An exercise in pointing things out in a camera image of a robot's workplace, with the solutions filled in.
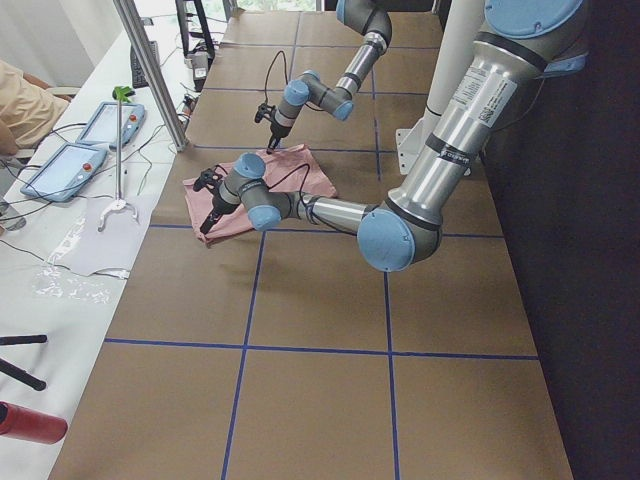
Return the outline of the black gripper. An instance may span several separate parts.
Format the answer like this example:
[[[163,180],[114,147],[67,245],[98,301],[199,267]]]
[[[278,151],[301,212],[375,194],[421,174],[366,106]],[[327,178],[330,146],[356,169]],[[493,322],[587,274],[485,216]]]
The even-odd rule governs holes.
[[[216,220],[219,220],[224,215],[229,215],[233,212],[233,204],[226,201],[222,197],[212,198],[212,209],[209,215],[205,218],[200,226],[200,232],[207,234],[213,226],[216,224]]]
[[[270,127],[271,136],[269,139],[267,151],[273,153],[274,148],[277,148],[283,138],[286,138],[290,133],[288,126],[282,126],[280,124],[272,124]]]

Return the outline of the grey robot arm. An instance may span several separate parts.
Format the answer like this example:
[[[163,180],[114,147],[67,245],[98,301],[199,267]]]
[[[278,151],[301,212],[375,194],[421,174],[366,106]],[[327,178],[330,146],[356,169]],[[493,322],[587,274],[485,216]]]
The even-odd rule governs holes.
[[[362,44],[334,87],[325,85],[316,71],[306,70],[286,84],[279,104],[264,102],[258,107],[255,121],[266,119],[270,123],[267,152],[273,152],[290,134],[300,112],[308,104],[340,121],[347,120],[364,80],[386,53],[392,39],[392,24],[388,13],[377,2],[339,1],[336,17],[363,37]]]
[[[424,115],[398,133],[405,179],[382,203],[276,192],[265,182],[264,161],[246,153],[227,174],[207,170],[196,180],[195,189],[212,196],[201,232],[244,208],[259,231],[298,218],[352,234],[365,260],[383,272],[430,257],[441,242],[444,204],[516,91],[583,68],[589,10],[586,1],[453,2]]]

